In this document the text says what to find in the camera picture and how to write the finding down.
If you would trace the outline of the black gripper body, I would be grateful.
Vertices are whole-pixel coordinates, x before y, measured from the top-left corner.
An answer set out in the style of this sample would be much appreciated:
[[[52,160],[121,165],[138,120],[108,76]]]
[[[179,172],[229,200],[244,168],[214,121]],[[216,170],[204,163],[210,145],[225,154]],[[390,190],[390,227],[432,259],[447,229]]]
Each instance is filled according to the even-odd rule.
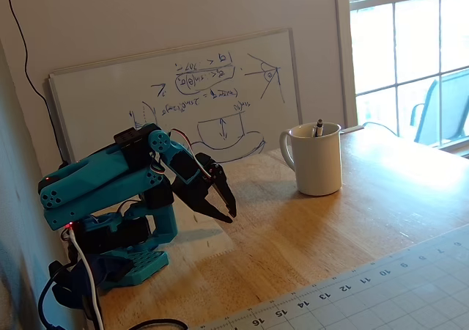
[[[183,202],[204,201],[221,170],[219,163],[205,153],[195,154],[178,169],[171,188]]]

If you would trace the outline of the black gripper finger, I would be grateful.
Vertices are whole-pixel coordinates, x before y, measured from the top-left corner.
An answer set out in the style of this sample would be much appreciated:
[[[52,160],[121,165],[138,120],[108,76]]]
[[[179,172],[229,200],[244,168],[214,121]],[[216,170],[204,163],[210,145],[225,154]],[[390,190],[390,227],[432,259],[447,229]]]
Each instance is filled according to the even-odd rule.
[[[228,213],[232,218],[237,216],[237,206],[235,196],[233,195],[228,183],[223,167],[218,163],[212,163],[209,168],[212,185],[218,192],[218,195],[224,201]]]
[[[210,218],[217,219],[231,224],[231,217],[220,212],[215,206],[211,205],[204,197],[180,196],[180,199],[193,211]]]

